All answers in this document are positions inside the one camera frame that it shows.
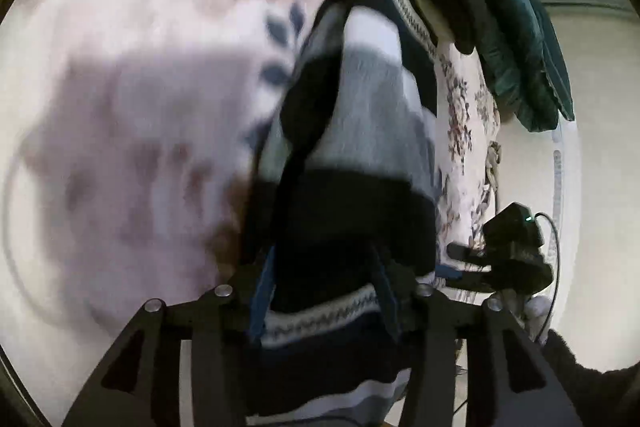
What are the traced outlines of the striped knit sweater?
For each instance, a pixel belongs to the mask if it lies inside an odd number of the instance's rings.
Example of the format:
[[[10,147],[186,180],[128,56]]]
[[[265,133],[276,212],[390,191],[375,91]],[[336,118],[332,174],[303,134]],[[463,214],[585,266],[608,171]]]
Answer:
[[[436,257],[437,80],[409,0],[326,0],[271,121],[240,261],[252,426],[373,426],[408,385]]]

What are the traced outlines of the white bed headboard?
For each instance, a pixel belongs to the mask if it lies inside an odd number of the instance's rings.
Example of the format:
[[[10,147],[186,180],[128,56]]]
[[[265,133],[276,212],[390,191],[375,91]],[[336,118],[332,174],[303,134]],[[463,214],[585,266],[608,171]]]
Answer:
[[[639,21],[555,16],[576,118],[530,133],[502,118],[499,194],[561,239],[553,326],[595,369],[639,360]]]

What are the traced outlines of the dark teal folded blanket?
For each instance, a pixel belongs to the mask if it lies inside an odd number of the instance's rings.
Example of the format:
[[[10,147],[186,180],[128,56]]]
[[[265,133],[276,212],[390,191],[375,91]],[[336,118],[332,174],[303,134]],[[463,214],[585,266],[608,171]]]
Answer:
[[[489,91],[530,132],[575,119],[570,75],[548,12],[539,0],[484,0],[487,28],[478,54]]]

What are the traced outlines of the floral bed sheet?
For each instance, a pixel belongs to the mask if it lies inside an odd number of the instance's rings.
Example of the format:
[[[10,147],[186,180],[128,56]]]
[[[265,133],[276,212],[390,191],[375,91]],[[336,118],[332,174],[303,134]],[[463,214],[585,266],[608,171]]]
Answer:
[[[259,156],[326,0],[14,0],[1,26],[2,395],[63,421],[145,301],[190,303],[244,269]],[[431,0],[436,257],[483,82]]]

